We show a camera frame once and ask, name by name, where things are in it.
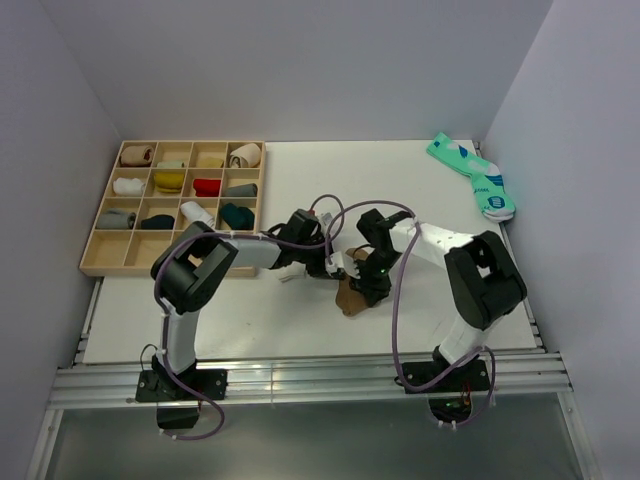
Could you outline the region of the tan ribbed sock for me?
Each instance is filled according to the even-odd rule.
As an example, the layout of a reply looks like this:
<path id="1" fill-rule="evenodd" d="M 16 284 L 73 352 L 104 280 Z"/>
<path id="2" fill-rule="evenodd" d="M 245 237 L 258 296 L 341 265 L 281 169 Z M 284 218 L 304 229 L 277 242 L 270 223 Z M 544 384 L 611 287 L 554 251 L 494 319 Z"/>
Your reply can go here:
<path id="1" fill-rule="evenodd" d="M 350 248 L 346 254 L 354 260 L 366 260 L 369 256 L 367 251 L 368 244 L 361 245 L 357 248 Z M 356 291 L 351 286 L 352 277 L 345 275 L 338 284 L 338 290 L 335 297 L 335 304 L 346 317 L 355 317 L 360 313 L 369 309 L 364 295 Z"/>

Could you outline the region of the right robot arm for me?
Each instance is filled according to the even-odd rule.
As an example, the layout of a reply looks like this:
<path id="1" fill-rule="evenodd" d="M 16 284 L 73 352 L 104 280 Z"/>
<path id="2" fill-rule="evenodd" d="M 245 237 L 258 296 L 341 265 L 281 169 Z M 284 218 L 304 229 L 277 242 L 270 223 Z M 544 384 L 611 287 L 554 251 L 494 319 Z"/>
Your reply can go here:
<path id="1" fill-rule="evenodd" d="M 419 223 L 407 212 L 389 217 L 372 209 L 357 222 L 371 252 L 355 261 L 351 290 L 374 307 L 393 287 L 390 271 L 414 255 L 446 271 L 457 317 L 436 348 L 435 383 L 452 390 L 468 374 L 462 360 L 483 346 L 496 322 L 510 314 L 527 296 L 527 289 L 501 237 L 493 231 L 472 235 Z"/>

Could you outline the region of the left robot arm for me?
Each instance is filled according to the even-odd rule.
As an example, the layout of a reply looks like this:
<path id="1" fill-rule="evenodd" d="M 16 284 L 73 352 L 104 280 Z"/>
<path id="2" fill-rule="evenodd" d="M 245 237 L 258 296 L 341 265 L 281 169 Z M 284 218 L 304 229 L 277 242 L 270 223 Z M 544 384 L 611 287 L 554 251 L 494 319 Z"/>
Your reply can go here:
<path id="1" fill-rule="evenodd" d="M 151 269 L 154 298 L 163 311 L 156 363 L 159 388 L 183 399 L 195 386 L 195 337 L 200 311 L 233 268 L 280 270 L 294 263 L 324 277 L 326 237 L 318 218 L 296 210 L 289 220 L 257 234 L 215 231 L 198 220 L 183 231 Z"/>

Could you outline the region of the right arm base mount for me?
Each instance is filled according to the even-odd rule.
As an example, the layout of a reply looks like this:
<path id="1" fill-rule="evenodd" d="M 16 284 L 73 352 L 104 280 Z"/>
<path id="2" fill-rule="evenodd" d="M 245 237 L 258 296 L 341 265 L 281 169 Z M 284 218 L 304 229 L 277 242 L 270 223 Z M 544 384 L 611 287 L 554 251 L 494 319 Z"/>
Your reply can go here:
<path id="1" fill-rule="evenodd" d="M 432 382 L 446 367 L 443 361 L 405 362 L 401 364 L 405 380 L 412 387 Z M 486 410 L 494 400 L 495 374 L 476 356 L 452 370 L 421 394 L 435 394 L 428 399 L 431 415 L 437 424 L 460 427 Z"/>

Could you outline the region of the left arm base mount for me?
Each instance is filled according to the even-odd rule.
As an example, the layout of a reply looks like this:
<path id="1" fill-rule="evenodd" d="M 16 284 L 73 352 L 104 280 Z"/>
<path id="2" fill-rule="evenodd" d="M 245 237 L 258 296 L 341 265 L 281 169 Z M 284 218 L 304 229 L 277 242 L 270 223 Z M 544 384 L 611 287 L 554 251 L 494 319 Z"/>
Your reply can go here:
<path id="1" fill-rule="evenodd" d="M 223 400 L 226 393 L 228 372 L 225 369 L 197 369 L 191 367 L 178 374 L 177 378 L 192 390 L 205 395 L 211 400 Z M 135 393 L 135 402 L 139 404 L 155 404 L 156 421 L 160 428 L 168 430 L 188 430 L 193 428 L 200 417 L 203 400 L 185 391 L 163 370 L 144 370 L 140 373 Z M 161 407 L 182 401 L 198 401 L 196 407 Z"/>

